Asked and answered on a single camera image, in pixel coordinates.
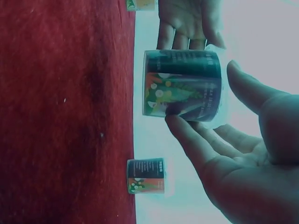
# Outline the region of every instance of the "red surface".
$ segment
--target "red surface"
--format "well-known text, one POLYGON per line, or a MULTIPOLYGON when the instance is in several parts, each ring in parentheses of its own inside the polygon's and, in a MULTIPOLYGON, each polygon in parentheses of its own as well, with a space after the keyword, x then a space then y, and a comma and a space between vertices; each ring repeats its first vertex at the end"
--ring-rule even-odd
POLYGON ((0 1, 1 224, 135 223, 134 24, 125 0, 0 1))

